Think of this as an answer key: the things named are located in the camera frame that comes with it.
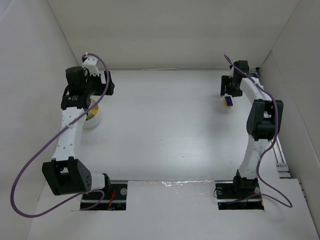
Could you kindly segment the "purple lego brick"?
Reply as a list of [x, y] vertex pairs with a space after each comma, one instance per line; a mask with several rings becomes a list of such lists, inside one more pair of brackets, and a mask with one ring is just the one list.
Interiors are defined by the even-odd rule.
[[224, 99], [233, 103], [231, 96], [225, 96]]

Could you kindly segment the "yellow lego plate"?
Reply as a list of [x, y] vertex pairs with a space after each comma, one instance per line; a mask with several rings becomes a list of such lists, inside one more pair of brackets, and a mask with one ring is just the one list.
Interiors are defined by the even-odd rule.
[[224, 105], [226, 108], [231, 109], [233, 107], [233, 102], [232, 101], [227, 101], [226, 99], [224, 100]]

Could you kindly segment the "yellow lego brick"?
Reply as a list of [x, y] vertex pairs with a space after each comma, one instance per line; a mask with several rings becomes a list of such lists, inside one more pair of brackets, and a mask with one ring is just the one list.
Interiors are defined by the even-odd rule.
[[99, 110], [98, 108], [94, 108], [94, 109], [91, 110], [91, 112], [92, 112], [94, 115], [96, 115], [96, 114], [98, 113], [98, 110]]

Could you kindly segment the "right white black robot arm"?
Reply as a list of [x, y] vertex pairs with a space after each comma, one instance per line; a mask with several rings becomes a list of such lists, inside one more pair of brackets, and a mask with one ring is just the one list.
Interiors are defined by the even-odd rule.
[[261, 160], [272, 147], [280, 131], [284, 103], [276, 100], [264, 90], [259, 77], [250, 72], [246, 60], [238, 60], [230, 65], [230, 75], [221, 77], [220, 96], [227, 106], [232, 106], [232, 98], [246, 95], [251, 109], [246, 122], [248, 144], [240, 167], [232, 182], [216, 183], [218, 199], [244, 199], [258, 188], [257, 172]]

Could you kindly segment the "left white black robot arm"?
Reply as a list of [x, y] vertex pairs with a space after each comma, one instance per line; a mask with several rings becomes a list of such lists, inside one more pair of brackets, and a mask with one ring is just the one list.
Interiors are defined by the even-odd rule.
[[55, 151], [49, 162], [42, 165], [42, 173], [55, 196], [88, 193], [92, 190], [111, 191], [106, 173], [92, 173], [78, 155], [83, 127], [92, 107], [91, 96], [111, 96], [115, 85], [110, 71], [93, 75], [86, 67], [66, 69], [67, 87], [61, 101], [61, 130]]

